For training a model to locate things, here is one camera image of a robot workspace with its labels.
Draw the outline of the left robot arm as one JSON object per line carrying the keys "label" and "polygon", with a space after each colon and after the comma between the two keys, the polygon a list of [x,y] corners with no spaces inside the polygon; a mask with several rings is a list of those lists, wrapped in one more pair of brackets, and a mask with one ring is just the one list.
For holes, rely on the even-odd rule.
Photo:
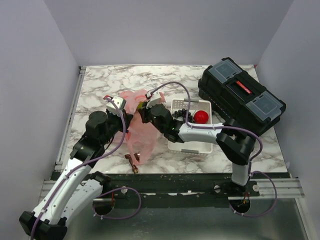
{"label": "left robot arm", "polygon": [[44,199],[33,209],[24,211],[19,222],[32,240],[62,240],[75,217],[92,200],[107,197],[110,178],[95,172],[83,186],[80,183],[95,166],[93,159],[105,153],[105,145],[117,132],[126,132],[132,114],[117,116],[108,111],[94,111],[85,124],[85,132],[73,146],[70,158]]}

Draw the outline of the red fake pomegranate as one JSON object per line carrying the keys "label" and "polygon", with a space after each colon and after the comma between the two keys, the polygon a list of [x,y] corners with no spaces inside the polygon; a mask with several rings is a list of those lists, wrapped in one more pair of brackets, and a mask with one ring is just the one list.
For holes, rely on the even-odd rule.
{"label": "red fake pomegranate", "polygon": [[193,119],[196,124],[206,124],[209,120],[209,115],[204,110],[198,110],[195,112]]}

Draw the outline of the pink plastic bag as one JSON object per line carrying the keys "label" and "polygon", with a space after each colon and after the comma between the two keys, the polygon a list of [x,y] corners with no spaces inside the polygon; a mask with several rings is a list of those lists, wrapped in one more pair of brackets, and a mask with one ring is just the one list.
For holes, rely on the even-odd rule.
{"label": "pink plastic bag", "polygon": [[139,163],[136,162],[135,165],[143,165],[150,159],[159,135],[158,130],[151,123],[142,123],[141,115],[137,110],[138,104],[147,100],[146,93],[147,90],[140,89],[125,90],[118,94],[126,100],[124,107],[126,113],[133,115],[125,141],[132,158],[135,153],[140,153]]}

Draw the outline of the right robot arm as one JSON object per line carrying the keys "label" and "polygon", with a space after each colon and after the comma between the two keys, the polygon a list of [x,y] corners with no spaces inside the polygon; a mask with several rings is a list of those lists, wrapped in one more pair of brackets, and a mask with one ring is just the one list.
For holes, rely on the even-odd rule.
{"label": "right robot arm", "polygon": [[251,153],[259,137],[244,128],[231,126],[231,122],[219,124],[183,123],[174,119],[163,104],[138,109],[144,124],[151,123],[172,143],[200,142],[218,145],[232,162],[230,191],[241,196],[248,190],[251,174]]}

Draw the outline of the dark fake grape bunch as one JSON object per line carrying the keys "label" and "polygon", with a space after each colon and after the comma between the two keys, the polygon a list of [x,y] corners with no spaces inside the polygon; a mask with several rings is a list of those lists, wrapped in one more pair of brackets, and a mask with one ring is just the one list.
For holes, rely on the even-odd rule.
{"label": "dark fake grape bunch", "polygon": [[172,114],[172,117],[176,120],[182,121],[182,122],[186,122],[186,120],[189,123],[194,123],[194,117],[192,116],[192,114],[189,112],[187,114],[187,110],[185,108],[182,109],[178,109],[176,111],[174,111],[174,113]]}

